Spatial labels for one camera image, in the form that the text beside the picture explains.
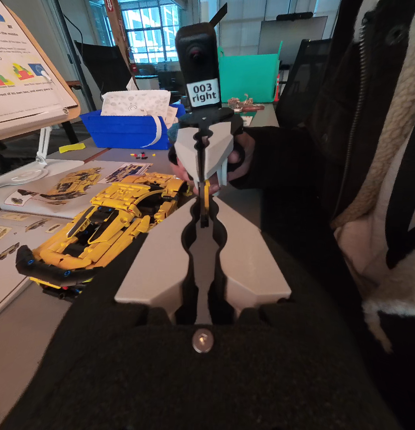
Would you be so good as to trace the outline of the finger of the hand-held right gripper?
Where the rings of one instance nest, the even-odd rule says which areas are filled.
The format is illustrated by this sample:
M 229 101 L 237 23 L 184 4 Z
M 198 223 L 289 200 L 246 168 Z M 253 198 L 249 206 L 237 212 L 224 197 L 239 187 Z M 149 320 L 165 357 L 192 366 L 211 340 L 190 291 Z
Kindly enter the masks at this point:
M 180 128 L 174 143 L 177 158 L 196 183 L 204 182 L 203 173 L 200 173 L 199 168 L 198 150 L 195 148 L 194 136 L 198 132 L 199 128 Z
M 209 130 L 213 134 L 208 138 L 209 144 L 205 148 L 205 180 L 209 180 L 215 173 L 218 180 L 226 180 L 228 156 L 233 150 L 231 122 L 214 124 Z

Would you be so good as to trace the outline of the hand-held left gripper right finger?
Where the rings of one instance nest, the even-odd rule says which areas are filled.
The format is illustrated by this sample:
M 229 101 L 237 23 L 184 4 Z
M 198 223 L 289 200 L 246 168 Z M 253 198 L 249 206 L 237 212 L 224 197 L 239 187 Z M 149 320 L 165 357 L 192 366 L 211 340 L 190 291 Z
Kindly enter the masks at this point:
M 213 324 L 232 324 L 246 308 L 259 309 L 291 297 L 260 229 L 217 197 L 210 198 L 213 239 L 218 245 L 208 291 Z

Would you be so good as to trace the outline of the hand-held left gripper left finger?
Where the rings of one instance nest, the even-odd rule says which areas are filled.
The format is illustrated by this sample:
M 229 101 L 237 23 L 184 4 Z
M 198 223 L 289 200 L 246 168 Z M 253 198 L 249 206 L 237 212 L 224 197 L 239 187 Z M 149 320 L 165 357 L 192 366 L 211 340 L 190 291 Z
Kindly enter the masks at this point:
M 198 287 L 190 247 L 197 238 L 193 198 L 151 229 L 115 294 L 122 304 L 160 307 L 177 324 L 197 319 Z

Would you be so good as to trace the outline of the yellow and black brick assembly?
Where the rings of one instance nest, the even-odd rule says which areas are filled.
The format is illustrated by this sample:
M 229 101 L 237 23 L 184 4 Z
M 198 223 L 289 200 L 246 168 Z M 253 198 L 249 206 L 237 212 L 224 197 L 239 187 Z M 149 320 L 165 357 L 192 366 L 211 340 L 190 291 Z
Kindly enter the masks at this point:
M 200 227 L 207 228 L 210 219 L 210 181 L 205 180 L 199 183 L 199 199 L 200 199 Z

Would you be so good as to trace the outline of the yellow toy brick car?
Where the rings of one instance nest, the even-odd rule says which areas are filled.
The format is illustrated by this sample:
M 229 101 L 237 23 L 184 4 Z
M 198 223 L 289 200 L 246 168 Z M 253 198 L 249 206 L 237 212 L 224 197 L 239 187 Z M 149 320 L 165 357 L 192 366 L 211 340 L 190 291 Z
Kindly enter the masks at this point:
M 44 292 L 71 300 L 191 194 L 187 181 L 175 175 L 130 175 L 92 197 L 87 209 L 34 250 L 20 246 L 16 270 Z

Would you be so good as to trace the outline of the grey desk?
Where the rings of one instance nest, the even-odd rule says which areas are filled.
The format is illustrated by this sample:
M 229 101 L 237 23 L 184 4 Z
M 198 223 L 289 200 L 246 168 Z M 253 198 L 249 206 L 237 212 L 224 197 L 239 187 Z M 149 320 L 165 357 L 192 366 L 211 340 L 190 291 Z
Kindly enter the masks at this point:
M 273 104 L 265 104 L 250 126 L 278 126 Z M 130 160 L 129 150 L 99 152 L 93 159 Z M 219 198 L 260 228 L 261 194 L 259 190 L 238 191 L 228 185 Z M 199 287 L 196 323 L 211 323 L 207 294 L 214 276 L 214 254 L 218 248 L 211 237 L 212 227 L 197 226 L 197 240 L 191 246 L 194 255 L 195 282 Z M 25 290 L 0 313 L 0 424 L 29 384 L 55 329 L 71 303 L 41 292 L 29 282 Z

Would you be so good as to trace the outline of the person's right hand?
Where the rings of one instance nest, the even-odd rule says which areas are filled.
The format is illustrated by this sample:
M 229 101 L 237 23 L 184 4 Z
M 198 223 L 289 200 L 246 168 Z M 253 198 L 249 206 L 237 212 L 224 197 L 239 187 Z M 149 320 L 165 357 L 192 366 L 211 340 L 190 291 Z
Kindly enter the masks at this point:
M 241 165 L 232 172 L 228 172 L 227 174 L 227 182 L 231 182 L 237 179 L 242 178 L 247 175 L 249 172 L 249 168 L 251 167 L 253 153 L 255 149 L 255 140 L 250 137 L 246 132 L 239 134 L 234 137 L 234 143 L 241 145 L 244 150 L 245 158 Z M 189 177 L 188 172 L 184 168 L 183 164 L 177 158 L 175 150 L 170 149 L 168 153 L 168 159 L 171 163 L 172 172 L 179 179 L 186 181 L 189 185 L 194 186 L 194 193 L 198 195 L 198 188 L 194 185 L 194 181 Z M 219 180 L 217 178 L 217 174 L 215 173 L 210 179 L 210 188 L 209 194 L 216 195 L 220 189 L 221 185 L 219 184 Z

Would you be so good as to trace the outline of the white paper strip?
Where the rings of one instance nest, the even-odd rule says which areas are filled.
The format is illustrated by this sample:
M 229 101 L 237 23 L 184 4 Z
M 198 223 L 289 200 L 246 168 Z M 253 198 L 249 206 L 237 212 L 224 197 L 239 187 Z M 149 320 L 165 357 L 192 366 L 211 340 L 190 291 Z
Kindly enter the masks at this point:
M 162 136 L 162 123 L 161 123 L 159 117 L 156 115 L 151 115 L 151 117 L 153 118 L 155 125 L 156 125 L 155 138 L 153 139 L 153 141 L 150 144 L 145 145 L 145 146 L 141 146 L 140 147 L 141 149 L 145 149 L 145 148 L 148 148 L 148 147 L 155 145 L 160 140 L 160 138 Z

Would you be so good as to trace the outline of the green plastic bin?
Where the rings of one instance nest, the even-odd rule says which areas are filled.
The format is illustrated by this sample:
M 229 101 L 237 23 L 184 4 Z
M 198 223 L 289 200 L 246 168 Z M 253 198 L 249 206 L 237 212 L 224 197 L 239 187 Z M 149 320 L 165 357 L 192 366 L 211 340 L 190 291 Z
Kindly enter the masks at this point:
M 275 54 L 226 56 L 218 47 L 221 101 L 241 101 L 248 95 L 255 103 L 272 103 L 279 73 L 280 51 Z

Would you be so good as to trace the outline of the curved wood and black lamp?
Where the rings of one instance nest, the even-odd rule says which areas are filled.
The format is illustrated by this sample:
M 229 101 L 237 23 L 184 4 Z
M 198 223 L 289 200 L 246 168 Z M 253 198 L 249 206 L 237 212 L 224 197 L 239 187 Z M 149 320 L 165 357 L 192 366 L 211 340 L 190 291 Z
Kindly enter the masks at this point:
M 218 12 L 210 19 L 209 24 L 214 28 L 228 13 L 228 3 L 225 4 L 218 10 Z

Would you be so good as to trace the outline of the blue plastic bin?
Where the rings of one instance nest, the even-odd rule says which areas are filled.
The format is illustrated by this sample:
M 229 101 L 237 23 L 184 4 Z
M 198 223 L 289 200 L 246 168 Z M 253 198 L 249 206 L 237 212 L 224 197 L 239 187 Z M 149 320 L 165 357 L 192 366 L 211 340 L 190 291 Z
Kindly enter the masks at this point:
M 179 119 L 185 113 L 182 104 L 170 105 L 177 107 Z M 81 115 L 81 120 L 90 133 L 98 148 L 121 148 L 140 150 L 167 150 L 170 147 L 170 137 L 176 137 L 178 123 L 167 128 L 163 119 L 162 136 L 153 146 L 141 149 L 150 144 L 155 138 L 156 125 L 151 116 L 102 116 L 101 110 Z

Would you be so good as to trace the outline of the white patterned paper bag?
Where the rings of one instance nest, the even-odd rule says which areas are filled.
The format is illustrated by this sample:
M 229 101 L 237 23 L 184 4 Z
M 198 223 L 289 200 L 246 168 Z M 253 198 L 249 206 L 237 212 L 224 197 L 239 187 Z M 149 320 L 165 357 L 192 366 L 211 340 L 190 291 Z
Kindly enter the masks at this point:
M 178 123 L 178 108 L 170 107 L 171 92 L 164 89 L 136 89 L 131 80 L 126 90 L 103 94 L 102 116 L 156 116 L 166 127 Z

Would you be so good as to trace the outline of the white shirt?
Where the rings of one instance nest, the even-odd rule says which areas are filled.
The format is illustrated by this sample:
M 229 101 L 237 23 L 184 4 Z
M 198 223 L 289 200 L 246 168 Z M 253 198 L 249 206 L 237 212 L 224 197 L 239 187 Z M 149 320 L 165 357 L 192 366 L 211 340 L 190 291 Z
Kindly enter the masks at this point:
M 415 316 L 415 145 L 394 156 L 374 208 L 334 235 L 366 312 Z

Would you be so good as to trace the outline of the open instruction booklet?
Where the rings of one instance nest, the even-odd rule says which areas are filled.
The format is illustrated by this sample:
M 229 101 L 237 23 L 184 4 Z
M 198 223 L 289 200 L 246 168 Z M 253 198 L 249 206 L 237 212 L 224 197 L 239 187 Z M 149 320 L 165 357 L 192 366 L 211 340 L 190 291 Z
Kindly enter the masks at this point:
M 121 162 L 91 161 L 53 176 L 18 186 L 0 188 L 0 310 L 25 287 L 27 277 L 15 267 L 17 250 L 22 245 L 34 249 L 58 232 L 78 213 L 90 206 L 90 200 L 108 184 L 104 178 Z M 82 181 L 81 191 L 62 202 L 43 197 L 71 173 L 88 170 L 94 179 Z

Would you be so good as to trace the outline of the wooden instruction board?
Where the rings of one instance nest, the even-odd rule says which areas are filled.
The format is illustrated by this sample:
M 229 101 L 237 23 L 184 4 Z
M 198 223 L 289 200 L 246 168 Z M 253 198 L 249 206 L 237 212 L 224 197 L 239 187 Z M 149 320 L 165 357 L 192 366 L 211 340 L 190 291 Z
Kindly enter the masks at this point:
M 74 120 L 80 113 L 57 68 L 0 1 L 0 140 Z

